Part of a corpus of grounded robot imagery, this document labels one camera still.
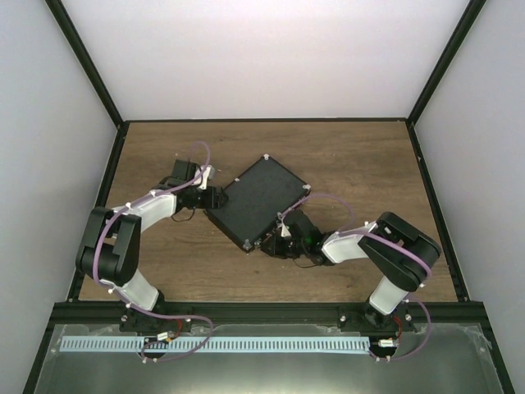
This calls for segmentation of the black poker set case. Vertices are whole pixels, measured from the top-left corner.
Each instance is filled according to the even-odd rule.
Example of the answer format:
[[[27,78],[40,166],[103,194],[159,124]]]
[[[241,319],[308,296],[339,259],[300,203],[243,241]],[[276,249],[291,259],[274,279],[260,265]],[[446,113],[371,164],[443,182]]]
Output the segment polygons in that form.
[[[306,181],[264,154],[224,188],[227,202],[205,214],[229,240],[249,253],[276,228],[278,215],[305,197],[309,189]]]

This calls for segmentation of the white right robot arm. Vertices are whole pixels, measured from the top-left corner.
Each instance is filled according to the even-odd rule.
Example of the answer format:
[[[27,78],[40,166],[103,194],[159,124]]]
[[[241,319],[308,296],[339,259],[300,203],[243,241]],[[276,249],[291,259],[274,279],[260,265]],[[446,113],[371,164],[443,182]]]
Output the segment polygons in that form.
[[[442,253],[430,236],[392,212],[353,230],[322,232],[302,210],[283,218],[264,239],[261,251],[279,259],[304,256],[315,267],[370,259],[382,278],[367,298],[363,314],[365,323],[376,331],[393,322],[397,306],[425,284]]]

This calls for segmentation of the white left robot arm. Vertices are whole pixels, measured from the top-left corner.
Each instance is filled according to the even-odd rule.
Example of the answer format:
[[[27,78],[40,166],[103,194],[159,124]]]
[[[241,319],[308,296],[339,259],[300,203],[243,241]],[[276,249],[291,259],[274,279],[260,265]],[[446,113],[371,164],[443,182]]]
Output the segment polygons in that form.
[[[226,192],[209,181],[216,169],[177,159],[172,173],[145,196],[115,208],[94,208],[76,255],[76,268],[110,293],[117,293],[128,308],[139,311],[139,322],[151,332],[167,323],[163,294],[139,270],[140,238],[156,223],[183,208],[215,209],[225,205]]]

